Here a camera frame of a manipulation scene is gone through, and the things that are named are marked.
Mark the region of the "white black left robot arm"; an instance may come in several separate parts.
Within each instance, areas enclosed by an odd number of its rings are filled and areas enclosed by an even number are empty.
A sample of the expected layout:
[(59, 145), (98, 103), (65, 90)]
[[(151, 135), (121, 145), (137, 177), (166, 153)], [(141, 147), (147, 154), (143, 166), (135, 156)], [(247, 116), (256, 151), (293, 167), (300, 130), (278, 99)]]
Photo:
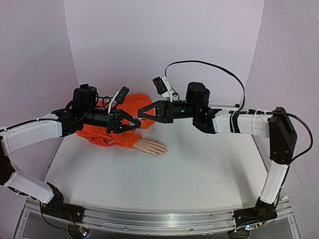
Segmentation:
[(32, 119), (0, 130), (0, 184), (13, 192), (28, 196), (41, 203), (40, 208), (58, 218), (70, 218), (71, 207), (64, 196), (51, 183), (28, 176), (9, 156), (27, 146), (47, 139), (66, 137), (82, 130), (84, 125), (106, 127), (108, 133), (120, 134), (141, 126), (141, 121), (124, 110), (117, 109), (124, 102), (129, 88), (122, 87), (109, 102), (107, 109), (97, 105), (97, 89), (88, 84), (73, 92), (73, 99), (65, 108), (52, 111), (41, 118)]

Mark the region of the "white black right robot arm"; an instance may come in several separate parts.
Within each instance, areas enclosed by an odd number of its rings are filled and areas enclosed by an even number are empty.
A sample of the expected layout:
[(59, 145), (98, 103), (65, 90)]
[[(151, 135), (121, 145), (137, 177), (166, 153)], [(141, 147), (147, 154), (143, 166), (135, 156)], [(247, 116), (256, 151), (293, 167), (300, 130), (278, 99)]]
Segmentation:
[(199, 82), (187, 86), (186, 101), (156, 101), (138, 110), (138, 117), (160, 123), (191, 118), (203, 133), (236, 133), (262, 136), (270, 140), (270, 168), (261, 195), (254, 207), (235, 210), (235, 228), (249, 229), (251, 225), (277, 218), (277, 201), (286, 180), (297, 141), (297, 133), (286, 110), (234, 111), (209, 107), (210, 91)]

